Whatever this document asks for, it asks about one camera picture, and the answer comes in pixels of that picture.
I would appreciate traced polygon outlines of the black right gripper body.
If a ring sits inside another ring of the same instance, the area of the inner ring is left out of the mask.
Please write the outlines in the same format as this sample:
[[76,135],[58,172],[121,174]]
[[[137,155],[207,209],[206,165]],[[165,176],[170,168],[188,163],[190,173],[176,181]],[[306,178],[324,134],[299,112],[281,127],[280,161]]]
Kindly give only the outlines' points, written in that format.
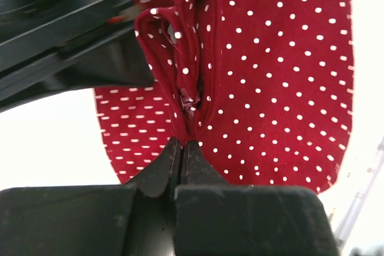
[[137,0],[1,0],[1,77],[51,53],[72,55],[128,26]]

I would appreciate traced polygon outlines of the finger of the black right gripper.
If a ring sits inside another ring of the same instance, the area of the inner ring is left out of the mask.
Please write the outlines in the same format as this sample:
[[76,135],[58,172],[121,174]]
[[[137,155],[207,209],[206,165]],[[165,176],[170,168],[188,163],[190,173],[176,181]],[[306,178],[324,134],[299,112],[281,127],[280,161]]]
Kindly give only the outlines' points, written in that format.
[[66,91],[154,83],[132,26],[72,55],[51,53],[1,77],[1,111]]

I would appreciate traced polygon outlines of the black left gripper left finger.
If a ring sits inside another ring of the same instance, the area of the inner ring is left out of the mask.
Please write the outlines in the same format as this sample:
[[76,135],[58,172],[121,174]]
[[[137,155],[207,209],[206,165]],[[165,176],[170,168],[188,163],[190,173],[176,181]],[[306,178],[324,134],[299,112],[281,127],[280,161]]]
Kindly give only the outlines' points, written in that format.
[[182,147],[171,138],[123,185],[1,191],[2,255],[173,255],[173,190]]

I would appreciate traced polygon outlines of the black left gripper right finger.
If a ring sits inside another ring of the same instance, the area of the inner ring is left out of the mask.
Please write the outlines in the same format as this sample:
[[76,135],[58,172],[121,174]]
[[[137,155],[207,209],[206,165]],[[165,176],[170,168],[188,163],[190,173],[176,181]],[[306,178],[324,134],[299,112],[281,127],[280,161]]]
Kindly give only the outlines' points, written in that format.
[[187,143],[175,189],[176,255],[337,255],[317,195],[300,186],[228,184]]

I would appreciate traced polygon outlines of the red polka dot skirt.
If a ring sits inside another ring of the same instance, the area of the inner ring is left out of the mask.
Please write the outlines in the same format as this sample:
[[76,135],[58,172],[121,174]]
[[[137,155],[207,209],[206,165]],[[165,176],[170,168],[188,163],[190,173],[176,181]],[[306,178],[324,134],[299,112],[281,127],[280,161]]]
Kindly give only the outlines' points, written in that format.
[[147,88],[97,88],[104,147],[127,182],[168,140],[198,142],[230,183],[337,180],[352,129],[350,0],[139,0]]

